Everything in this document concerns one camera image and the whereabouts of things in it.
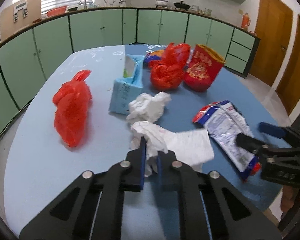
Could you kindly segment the person's hand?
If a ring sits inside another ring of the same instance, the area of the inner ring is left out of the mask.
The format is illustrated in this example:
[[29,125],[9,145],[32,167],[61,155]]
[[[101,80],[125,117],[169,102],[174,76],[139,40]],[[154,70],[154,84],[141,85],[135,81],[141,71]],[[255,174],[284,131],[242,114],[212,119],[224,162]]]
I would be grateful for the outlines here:
[[281,199],[281,211],[288,212],[294,205],[295,198],[299,189],[291,187],[291,186],[284,186],[282,189],[282,199]]

